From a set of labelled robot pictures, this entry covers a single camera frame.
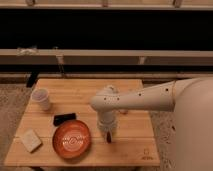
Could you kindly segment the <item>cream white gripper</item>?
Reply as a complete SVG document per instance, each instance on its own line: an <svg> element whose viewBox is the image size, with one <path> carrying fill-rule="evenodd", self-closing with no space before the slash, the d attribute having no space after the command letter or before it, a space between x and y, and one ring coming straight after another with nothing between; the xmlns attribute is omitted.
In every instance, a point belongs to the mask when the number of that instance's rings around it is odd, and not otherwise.
<svg viewBox="0 0 213 171"><path fill-rule="evenodd" d="M106 118L98 118L97 127L104 138L107 137L107 134L113 136L117 130L117 119L107 120Z"/></svg>

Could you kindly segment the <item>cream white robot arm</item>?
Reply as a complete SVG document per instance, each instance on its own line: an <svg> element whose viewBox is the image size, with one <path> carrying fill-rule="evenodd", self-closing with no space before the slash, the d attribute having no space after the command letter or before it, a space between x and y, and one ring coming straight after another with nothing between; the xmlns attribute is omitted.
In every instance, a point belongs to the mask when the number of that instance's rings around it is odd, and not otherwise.
<svg viewBox="0 0 213 171"><path fill-rule="evenodd" d="M91 98L102 132L117 126L115 112L173 113L170 171L213 171L213 77L171 81L119 93L108 85Z"/></svg>

